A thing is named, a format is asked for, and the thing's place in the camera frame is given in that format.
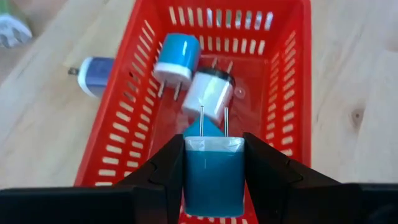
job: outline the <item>table surface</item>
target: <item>table surface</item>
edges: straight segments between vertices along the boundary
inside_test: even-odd
[[[16,3],[36,38],[0,49],[0,188],[72,185],[99,101],[67,70],[116,54],[134,1]],[[312,1],[312,164],[337,180],[398,181],[397,12],[394,0]]]

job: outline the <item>blue and white charger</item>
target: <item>blue and white charger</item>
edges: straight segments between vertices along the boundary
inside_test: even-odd
[[[194,36],[166,36],[154,68],[154,75],[161,83],[158,97],[162,96],[165,87],[175,89],[174,100],[177,100],[180,90],[188,89],[192,82],[192,74],[198,66],[200,53],[200,43]]]

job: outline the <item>basket slot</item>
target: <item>basket slot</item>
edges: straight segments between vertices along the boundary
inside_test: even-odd
[[[236,53],[238,52],[238,45],[239,45],[239,40],[237,38],[233,39],[233,45],[232,45],[232,52]]]
[[[141,69],[140,66],[138,66],[135,62],[131,63],[133,69],[135,72],[137,72],[138,74],[140,74],[142,77],[144,77],[144,71]]]
[[[216,50],[218,52],[221,51],[221,39],[220,39],[220,37],[216,37]]]
[[[287,114],[285,114],[285,115],[283,116],[284,122],[290,121],[290,120],[293,119],[293,118],[294,118],[294,112],[293,112],[293,111],[292,111],[292,112],[289,112],[289,113],[287,113]]]
[[[206,18],[205,20],[206,20],[208,28],[212,28],[213,25],[215,26],[216,22],[214,20],[215,18],[214,18],[214,15],[213,15],[213,10],[211,10],[210,8],[206,8],[205,18]]]
[[[275,128],[275,122],[271,122],[271,123],[269,123],[268,125],[267,125],[267,130],[269,131],[269,130],[272,130],[272,129],[274,129]]]
[[[120,130],[120,131],[125,132],[125,133],[129,132],[129,129],[125,125],[119,124],[117,122],[113,123],[113,127],[116,128],[117,130]]]
[[[148,126],[146,126],[146,125],[144,125],[142,123],[138,123],[137,127],[140,128],[143,131],[148,131],[149,130]]]
[[[289,109],[292,109],[294,107],[294,101],[293,100],[290,100],[289,102],[287,102],[285,105],[284,105],[284,111],[287,111],[287,110],[289,110]]]
[[[285,154],[286,156],[293,156],[293,150],[292,149],[283,149],[280,152]]]
[[[137,50],[145,59],[149,60],[148,52],[146,52],[140,45],[137,45]]]
[[[143,105],[142,109],[144,109],[144,111],[149,114],[152,115],[152,109],[150,109],[147,105]]]
[[[126,97],[126,100],[135,103],[137,101],[136,97],[131,95],[128,91],[123,92],[123,95]]]
[[[140,66],[142,66],[143,68],[146,68],[146,66],[147,66],[146,62],[143,61],[143,59],[140,56],[138,56],[138,54],[134,53],[134,58],[138,61],[138,64]]]
[[[114,176],[116,176],[116,171],[115,170],[109,170],[109,169],[100,169],[98,171],[98,175],[107,176],[107,177],[114,177]]]
[[[130,151],[130,156],[134,158],[141,158],[141,153],[136,151]]]
[[[146,116],[145,114],[140,114],[140,118],[141,118],[143,121],[145,121],[145,122],[147,122],[147,123],[150,123],[150,118],[149,118],[148,116]]]
[[[187,11],[188,11],[189,25],[193,27],[195,25],[195,18],[194,18],[194,15],[193,15],[193,10],[192,10],[191,7],[188,7]]]
[[[135,132],[134,135],[135,135],[135,137],[137,137],[137,138],[139,138],[141,140],[145,140],[146,139],[146,135],[142,134],[140,132]]]
[[[295,84],[295,80],[294,80],[294,78],[291,78],[291,79],[284,85],[283,90],[286,91],[286,90],[292,88],[294,84]]]
[[[137,85],[131,83],[130,81],[127,81],[127,87],[128,87],[128,91],[126,91],[126,93],[130,93],[131,94],[131,96],[128,96],[128,97],[129,98],[133,97],[134,99],[131,100],[131,101],[136,102],[135,95],[138,93]]]
[[[141,142],[137,142],[137,141],[133,141],[133,142],[131,143],[131,145],[132,145],[133,147],[135,147],[135,148],[138,148],[138,149],[143,149],[143,148],[144,148],[144,145],[143,145]]]
[[[274,111],[276,109],[276,104],[272,103],[269,107],[268,107],[268,112]]]
[[[291,131],[293,131],[293,124],[287,124],[286,126],[284,126],[283,128],[282,128],[282,132],[285,134],[285,133],[289,133],[289,132],[291,132]]]
[[[224,40],[224,51],[229,52],[229,38],[225,38]]]
[[[250,47],[249,47],[249,53],[254,54],[255,50],[256,50],[256,40],[251,40]]]
[[[246,53],[246,47],[248,46],[248,40],[246,40],[246,38],[244,38],[242,40],[242,46],[241,46],[241,53],[245,54]]]
[[[235,25],[232,25],[232,27],[235,27],[237,29],[240,29],[242,26],[242,10],[237,10],[236,11],[236,16],[235,16]]]
[[[116,154],[121,154],[122,153],[122,149],[120,147],[112,146],[110,144],[106,145],[106,150],[108,152],[113,152],[113,153],[116,153]]]
[[[152,97],[154,97],[154,98],[156,97],[156,95],[154,94],[154,92],[150,88],[148,88],[148,92],[151,93]],[[152,99],[150,99],[148,96],[145,96],[145,101],[151,106],[155,105],[155,102]]]
[[[141,41],[141,43],[143,44],[143,46],[148,50],[148,51],[150,51],[150,47],[149,47],[149,44],[147,43],[147,41],[146,40],[144,40],[144,38],[142,38],[142,36],[140,35],[140,36],[138,36],[138,39]]]
[[[148,89],[147,89],[147,92],[148,92],[148,94],[149,94],[151,97],[156,98],[156,94],[155,94],[155,92],[154,92],[152,89],[148,88]]]
[[[117,141],[117,142],[121,142],[121,143],[126,142],[126,138],[124,138],[118,134],[114,134],[114,133],[109,134],[109,138],[113,141]]]
[[[124,113],[122,113],[122,112],[120,112],[120,111],[117,111],[117,112],[116,112],[116,116],[117,116],[118,118],[122,119],[123,121],[129,122],[129,121],[131,120],[131,117],[130,117],[130,116],[128,116],[128,115],[126,115],[126,114],[124,114]]]
[[[112,185],[113,183],[112,182],[95,182],[95,185],[97,186],[97,187],[103,187],[103,186],[110,186],[110,185]]]
[[[284,94],[284,100],[286,101],[286,100],[290,99],[294,95],[295,95],[295,91],[294,91],[294,89],[291,89],[287,93]]]
[[[128,175],[130,175],[132,173],[132,171],[124,171],[124,177],[127,177]]]
[[[274,132],[269,132],[269,133],[266,135],[266,140],[273,139],[274,137],[275,137],[275,133],[274,133]]]
[[[178,17],[180,18],[181,26],[185,26],[185,16],[182,7],[178,7]]]
[[[141,30],[142,30],[142,33],[144,34],[144,39],[145,40],[148,40],[150,43],[153,43],[153,39],[152,39],[152,37],[148,34],[148,32],[146,31],[146,29],[145,28],[141,28]]]
[[[227,29],[231,28],[231,21],[232,21],[232,11],[230,9],[225,10],[224,12],[224,20],[225,21],[225,27]]]
[[[174,8],[172,6],[169,7],[169,13],[170,13],[170,18],[172,20],[172,23],[174,25],[177,24],[177,20],[175,19]]]
[[[254,29],[255,30],[259,30],[263,24],[264,19],[262,19],[262,12],[261,11],[257,11],[255,20],[254,20]]]
[[[263,55],[265,47],[266,47],[266,41],[261,40],[257,51],[259,55]]]
[[[245,15],[242,18],[244,18],[244,20],[242,21],[244,23],[244,28],[249,30],[251,28],[251,24],[252,24],[252,22],[251,22],[252,13],[251,13],[251,11],[246,11]]]
[[[128,167],[134,167],[134,168],[136,168],[136,167],[138,167],[138,162],[134,162],[134,161],[127,161],[127,164],[126,164]]]
[[[199,27],[203,27],[203,14],[201,8],[197,8],[197,19]]]
[[[273,93],[275,93],[278,90],[278,86],[274,85],[273,87],[271,87],[271,89],[269,90],[269,94],[272,95]]]
[[[222,27],[223,26],[223,11],[221,9],[216,10],[216,26]]]
[[[141,84],[141,78],[133,72],[129,72],[130,77],[132,78],[133,83]]]
[[[156,83],[154,81],[152,81],[151,79],[149,80],[149,84],[155,89],[158,90],[159,87],[156,85]]]
[[[204,50],[204,49],[205,49],[205,39],[203,38],[202,35],[199,36],[199,42],[200,42],[200,48],[201,48],[202,50]]]
[[[124,101],[119,102],[119,106],[128,112],[133,112],[134,108]]]
[[[282,138],[282,145],[291,144],[293,142],[293,136],[287,136]]]
[[[207,37],[207,49],[209,51],[213,50],[213,39],[211,37]]]
[[[290,78],[292,78],[294,74],[295,74],[295,69],[294,69],[294,67],[293,67],[292,69],[290,69],[290,70],[284,75],[284,81],[286,82],[287,80],[289,80]]]
[[[234,41],[234,46],[236,44],[236,51],[234,51],[234,53],[240,53],[241,51],[241,41],[239,41],[239,38],[236,39],[237,41]]]
[[[152,34],[153,37],[156,36],[154,29],[149,25],[148,21],[144,19],[144,24],[146,26],[146,29],[149,30],[150,34]]]
[[[272,24],[273,19],[274,19],[274,13],[268,12],[267,18],[266,18],[265,24],[264,24],[264,28],[266,31],[269,31],[271,29],[271,24]]]
[[[102,162],[105,163],[105,164],[118,165],[119,164],[119,159],[113,158],[113,157],[104,156],[102,158]]]

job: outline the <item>red plastic basket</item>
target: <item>red plastic basket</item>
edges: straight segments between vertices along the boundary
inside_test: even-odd
[[[310,165],[311,12],[309,0],[137,0],[81,162],[75,185],[111,185],[135,171],[174,134],[184,93],[162,99],[153,67],[169,32],[201,42],[200,63],[234,62],[229,133],[254,133]],[[249,197],[241,218],[191,217],[180,222],[256,223]]]

